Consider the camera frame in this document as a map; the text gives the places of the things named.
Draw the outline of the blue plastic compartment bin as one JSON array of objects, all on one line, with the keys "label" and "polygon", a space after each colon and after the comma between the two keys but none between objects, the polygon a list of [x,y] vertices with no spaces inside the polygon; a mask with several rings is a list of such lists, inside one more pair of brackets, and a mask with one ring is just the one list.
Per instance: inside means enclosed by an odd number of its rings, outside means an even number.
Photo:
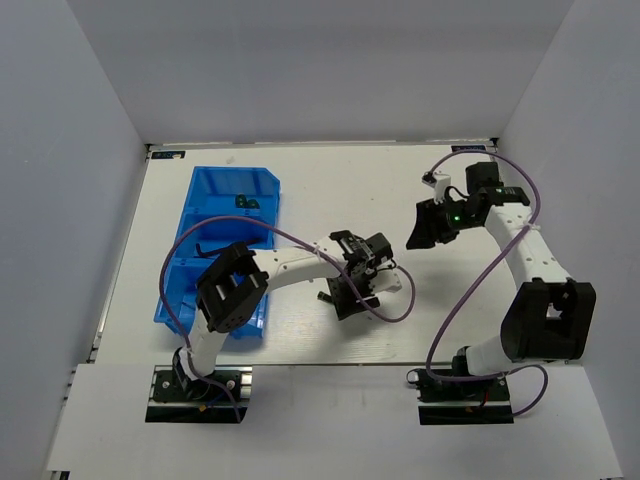
[{"label": "blue plastic compartment bin", "polygon": [[274,247],[272,231],[233,218],[243,216],[274,226],[279,203],[280,181],[265,168],[199,166],[193,170],[176,235],[210,217],[231,219],[198,228],[169,263],[166,296],[185,329],[195,319],[196,281],[223,248],[238,241],[254,250]]}]

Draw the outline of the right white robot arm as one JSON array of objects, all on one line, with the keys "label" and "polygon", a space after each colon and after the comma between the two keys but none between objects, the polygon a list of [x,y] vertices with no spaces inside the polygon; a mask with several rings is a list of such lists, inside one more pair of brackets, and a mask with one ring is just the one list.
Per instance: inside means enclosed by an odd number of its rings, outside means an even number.
[{"label": "right white robot arm", "polygon": [[546,244],[535,222],[537,201],[519,186],[507,186],[494,162],[465,170],[466,194],[452,199],[450,176],[428,171],[423,181],[434,191],[416,205],[409,250],[453,241],[463,230],[483,228],[500,248],[517,289],[497,335],[461,348],[452,361],[451,384],[461,397],[484,391],[488,379],[519,366],[580,359],[586,349],[596,292],[575,280]]}]

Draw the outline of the long brown hex key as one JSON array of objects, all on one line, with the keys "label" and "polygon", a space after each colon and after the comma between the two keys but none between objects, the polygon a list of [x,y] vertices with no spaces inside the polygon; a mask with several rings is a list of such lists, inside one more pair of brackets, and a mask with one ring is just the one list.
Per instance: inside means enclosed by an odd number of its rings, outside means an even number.
[{"label": "long brown hex key", "polygon": [[229,245],[211,250],[205,250],[200,243],[195,244],[195,251],[198,258],[213,258],[224,253],[228,250],[228,248]]}]

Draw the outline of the black green handled screwdriver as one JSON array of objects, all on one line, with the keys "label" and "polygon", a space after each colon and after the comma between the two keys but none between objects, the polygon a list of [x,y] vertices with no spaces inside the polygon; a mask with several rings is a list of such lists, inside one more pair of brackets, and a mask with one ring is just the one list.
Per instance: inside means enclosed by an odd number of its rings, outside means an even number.
[{"label": "black green handled screwdriver", "polygon": [[323,301],[325,303],[329,303],[329,304],[333,303],[332,297],[329,294],[327,294],[325,292],[322,292],[322,291],[320,291],[317,294],[317,299],[320,300],[320,301]]}]

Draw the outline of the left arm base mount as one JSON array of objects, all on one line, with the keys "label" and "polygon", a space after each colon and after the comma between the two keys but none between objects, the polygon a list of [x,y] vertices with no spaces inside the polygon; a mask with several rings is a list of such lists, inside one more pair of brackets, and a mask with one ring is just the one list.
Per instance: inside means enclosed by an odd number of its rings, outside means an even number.
[{"label": "left arm base mount", "polygon": [[[251,367],[220,367],[211,378],[223,384],[238,403],[250,397],[253,371]],[[168,366],[157,367],[152,379],[150,400],[164,404],[212,404],[229,402],[229,396],[216,385],[201,380],[183,384],[178,374]]]}]

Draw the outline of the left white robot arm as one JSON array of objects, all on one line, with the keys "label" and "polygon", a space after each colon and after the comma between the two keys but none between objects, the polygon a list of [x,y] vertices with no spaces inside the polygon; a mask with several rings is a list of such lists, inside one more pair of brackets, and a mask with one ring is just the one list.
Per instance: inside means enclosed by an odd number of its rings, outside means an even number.
[{"label": "left white robot arm", "polygon": [[367,239],[348,230],[313,243],[251,250],[243,242],[225,248],[196,281],[195,320],[189,344],[172,360],[177,387],[199,399],[211,387],[216,360],[227,336],[251,319],[263,297],[290,285],[324,279],[328,301],[344,320],[380,306],[379,293],[396,293],[401,282],[383,234]]}]

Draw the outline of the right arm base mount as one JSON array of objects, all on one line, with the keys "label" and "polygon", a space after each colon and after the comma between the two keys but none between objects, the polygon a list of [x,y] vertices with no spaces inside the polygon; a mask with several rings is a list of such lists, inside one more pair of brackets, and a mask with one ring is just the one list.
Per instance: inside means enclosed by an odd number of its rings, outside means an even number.
[{"label": "right arm base mount", "polygon": [[464,402],[470,406],[480,407],[489,402],[510,399],[504,380],[442,382],[431,378],[425,369],[415,368],[407,372],[406,382],[418,390],[418,399],[423,403]]}]

